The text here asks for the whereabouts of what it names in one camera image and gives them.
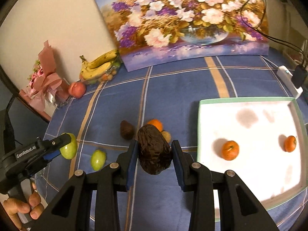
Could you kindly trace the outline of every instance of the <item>plug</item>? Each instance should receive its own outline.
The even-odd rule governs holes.
[[[307,75],[308,72],[302,65],[296,66],[291,81],[297,89],[303,85]]]

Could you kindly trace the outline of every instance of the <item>painting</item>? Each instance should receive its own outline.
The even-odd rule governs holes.
[[[268,54],[268,40],[250,28],[268,33],[264,0],[95,1],[128,71],[196,57]]]

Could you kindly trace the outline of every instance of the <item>table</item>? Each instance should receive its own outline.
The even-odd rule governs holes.
[[[78,153],[72,161],[62,156],[46,168],[37,180],[38,190],[50,202],[76,169],[93,172],[90,157],[96,149],[107,154],[106,164],[115,162],[129,142],[120,136],[120,122],[127,120],[139,129],[157,118],[183,151],[196,159],[198,105],[202,99],[245,96],[292,96],[276,76],[277,66],[289,66],[276,50],[261,56],[219,56],[195,58],[156,65],[133,72],[122,67],[106,84],[87,87],[81,99],[55,111],[45,134],[52,139],[64,132],[77,136]],[[308,107],[298,100],[304,121]],[[91,229],[95,221],[95,196],[91,209]],[[137,164],[135,182],[128,193],[118,193],[121,230],[187,231],[192,193],[178,186],[173,164],[157,176]],[[288,230],[308,200],[307,189],[293,199],[269,210],[280,230]]]

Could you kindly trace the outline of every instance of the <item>white power strip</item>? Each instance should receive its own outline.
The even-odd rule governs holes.
[[[291,82],[292,74],[285,66],[278,67],[277,75],[280,77],[280,79],[283,81],[283,83],[287,86],[287,88],[292,93],[293,97],[297,99],[303,92],[302,87],[299,87],[298,89],[295,88],[294,84]]]

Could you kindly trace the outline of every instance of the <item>human hand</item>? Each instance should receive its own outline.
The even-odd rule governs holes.
[[[32,183],[32,188],[36,190],[35,183]],[[18,212],[22,214],[26,214],[31,211],[30,212],[31,218],[36,220],[39,218],[39,216],[44,211],[44,207],[41,204],[41,197],[38,194],[38,192],[34,191],[33,194],[30,195],[29,204],[24,203],[14,198],[8,198],[7,200],[3,202],[3,207],[5,211],[7,212],[8,216],[11,218],[15,226],[22,231],[26,231],[26,229],[23,227],[23,224],[18,217],[18,214],[17,214]]]

